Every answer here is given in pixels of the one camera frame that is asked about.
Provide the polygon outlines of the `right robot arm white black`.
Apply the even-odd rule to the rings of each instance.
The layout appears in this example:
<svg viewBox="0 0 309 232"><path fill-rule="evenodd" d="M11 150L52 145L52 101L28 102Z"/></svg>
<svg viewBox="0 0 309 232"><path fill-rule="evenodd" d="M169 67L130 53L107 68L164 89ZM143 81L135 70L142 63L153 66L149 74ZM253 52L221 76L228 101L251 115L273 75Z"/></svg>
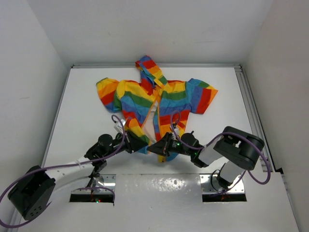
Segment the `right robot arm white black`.
<svg viewBox="0 0 309 232"><path fill-rule="evenodd" d="M227 191L238 175L252 171L262 155L264 141L257 136L231 126L216 136L209 144L201 145L193 133L184 133L177 138L167 132L164 137L147 148L148 151L169 158L172 153L190 157L190 161L199 168L206 168L220 158L227 162L216 176L216 191Z"/></svg>

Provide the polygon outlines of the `rainbow striped hooded jacket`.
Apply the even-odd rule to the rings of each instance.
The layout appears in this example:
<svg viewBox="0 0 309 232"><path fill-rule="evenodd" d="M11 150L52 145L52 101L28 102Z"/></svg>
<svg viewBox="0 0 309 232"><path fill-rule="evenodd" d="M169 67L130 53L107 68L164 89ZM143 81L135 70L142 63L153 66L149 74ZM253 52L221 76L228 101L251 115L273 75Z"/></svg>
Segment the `rainbow striped hooded jacket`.
<svg viewBox="0 0 309 232"><path fill-rule="evenodd" d="M182 136L189 114L205 113L218 92L199 79L167 80L149 56L136 61L136 68L140 82L104 78L97 82L97 92L106 109L121 112L126 128L149 145L171 132L171 123Z"/></svg>

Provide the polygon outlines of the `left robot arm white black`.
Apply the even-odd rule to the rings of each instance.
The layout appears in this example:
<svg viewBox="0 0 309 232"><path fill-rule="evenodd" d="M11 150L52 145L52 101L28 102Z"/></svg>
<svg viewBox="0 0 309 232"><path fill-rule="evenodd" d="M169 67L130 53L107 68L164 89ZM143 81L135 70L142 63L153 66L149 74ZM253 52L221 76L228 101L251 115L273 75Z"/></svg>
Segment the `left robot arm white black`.
<svg viewBox="0 0 309 232"><path fill-rule="evenodd" d="M122 151L134 153L147 142L130 131L115 138L103 134L81 158L64 165L30 168L8 193L8 199L22 218L31 221L38 217L60 191L71 192L86 188L91 179L106 167L107 159Z"/></svg>

